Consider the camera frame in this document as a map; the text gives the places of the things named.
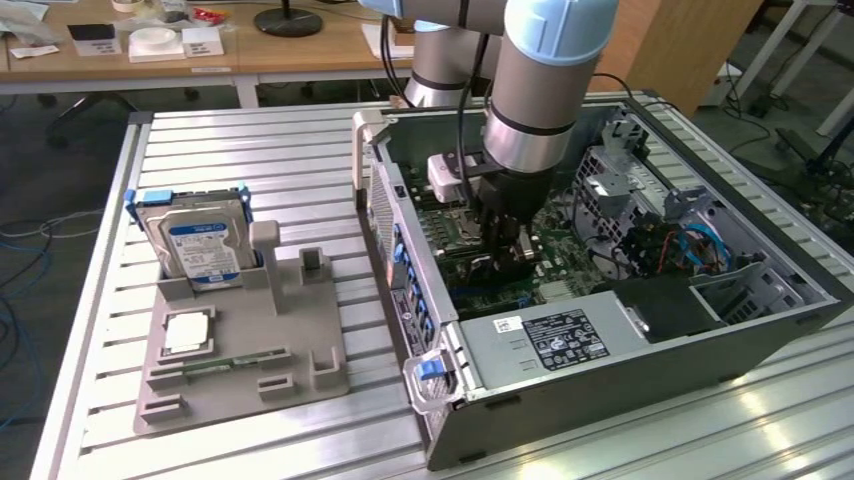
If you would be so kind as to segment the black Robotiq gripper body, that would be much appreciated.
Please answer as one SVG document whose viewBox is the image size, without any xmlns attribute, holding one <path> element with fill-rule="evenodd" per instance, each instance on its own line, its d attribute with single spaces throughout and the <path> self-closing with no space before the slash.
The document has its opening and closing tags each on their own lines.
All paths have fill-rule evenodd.
<svg viewBox="0 0 854 480">
<path fill-rule="evenodd" d="M 541 210 L 555 177 L 555 169 L 521 173 L 496 166 L 469 170 L 477 181 L 475 212 L 481 224 L 493 218 L 509 218 L 529 224 Z"/>
</svg>

